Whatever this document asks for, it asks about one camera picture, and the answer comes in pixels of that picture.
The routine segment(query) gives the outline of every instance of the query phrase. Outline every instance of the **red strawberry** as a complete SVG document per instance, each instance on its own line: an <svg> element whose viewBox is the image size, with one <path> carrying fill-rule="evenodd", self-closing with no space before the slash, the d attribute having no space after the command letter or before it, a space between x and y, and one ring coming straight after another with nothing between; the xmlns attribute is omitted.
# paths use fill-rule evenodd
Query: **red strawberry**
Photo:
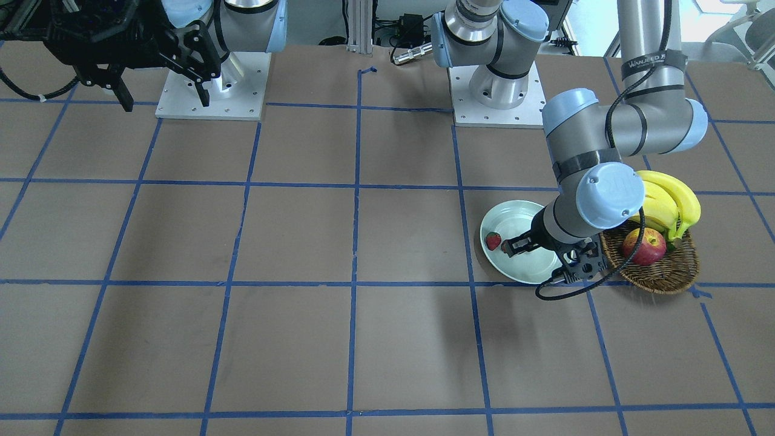
<svg viewBox="0 0 775 436"><path fill-rule="evenodd" d="M487 248L489 248L490 251L493 251L501 245L501 235L490 232L484 237L484 243L487 244Z"/></svg>

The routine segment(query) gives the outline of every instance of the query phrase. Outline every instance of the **round plate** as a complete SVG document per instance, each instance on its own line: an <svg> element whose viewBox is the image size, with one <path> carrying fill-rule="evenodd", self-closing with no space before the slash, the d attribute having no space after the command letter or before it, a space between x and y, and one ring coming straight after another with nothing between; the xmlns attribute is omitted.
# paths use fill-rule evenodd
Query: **round plate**
<svg viewBox="0 0 775 436"><path fill-rule="evenodd" d="M495 269L517 282L537 285L546 281L552 276L552 271L560 267L560 260L554 251L545 248L510 258L500 248L490 251L484 237L490 232L500 234L503 240L517 237L530 230L532 218L541 209L543 206L526 200L503 202L490 209L479 226L479 242L484 255Z"/></svg>

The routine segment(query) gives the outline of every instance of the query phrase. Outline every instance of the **apple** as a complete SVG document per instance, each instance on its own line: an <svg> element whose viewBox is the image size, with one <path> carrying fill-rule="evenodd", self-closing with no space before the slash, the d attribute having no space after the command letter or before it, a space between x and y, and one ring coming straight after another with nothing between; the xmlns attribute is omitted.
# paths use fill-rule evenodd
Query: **apple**
<svg viewBox="0 0 775 436"><path fill-rule="evenodd" d="M631 231L624 242L622 242L622 254L627 258L632 249L635 247L635 242L638 240L638 232L640 229ZM643 231L643 241L638 247L638 251L635 256L632 257L631 262L636 265L647 266L660 260L667 252L667 244L662 234L652 228L646 227Z"/></svg>

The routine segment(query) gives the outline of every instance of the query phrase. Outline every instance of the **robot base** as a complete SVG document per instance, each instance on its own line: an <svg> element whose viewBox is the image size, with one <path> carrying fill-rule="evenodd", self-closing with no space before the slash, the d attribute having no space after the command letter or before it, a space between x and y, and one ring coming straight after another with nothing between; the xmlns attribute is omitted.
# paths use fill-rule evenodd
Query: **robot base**
<svg viewBox="0 0 775 436"><path fill-rule="evenodd" d="M244 79L232 88L217 95L215 86L210 88L210 106L202 102L186 77L170 71L164 83L164 91L156 108L157 118L174 119L234 119L260 121L264 107L264 94L269 78L269 53L232 53L239 58Z"/></svg>
<svg viewBox="0 0 775 436"><path fill-rule="evenodd" d="M510 127L516 129L542 129L543 106L546 97L534 63L530 67L528 91L525 100L514 109L493 109L479 103L468 88L471 76L478 66L452 67L449 83L452 89L452 106L455 124L468 127Z"/></svg>

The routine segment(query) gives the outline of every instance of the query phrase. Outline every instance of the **fruit basket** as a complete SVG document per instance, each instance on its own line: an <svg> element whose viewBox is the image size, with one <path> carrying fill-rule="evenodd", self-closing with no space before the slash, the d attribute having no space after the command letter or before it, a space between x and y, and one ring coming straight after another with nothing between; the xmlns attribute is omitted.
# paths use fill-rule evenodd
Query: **fruit basket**
<svg viewBox="0 0 775 436"><path fill-rule="evenodd" d="M627 234L638 227L637 223L627 220L619 227L601 234L603 253L610 268L617 268L624 262L622 242ZM675 250L667 252L656 263L648 266L630 264L620 274L640 289L658 294L677 294L689 289L700 272L697 248L689 231L677 243Z"/></svg>

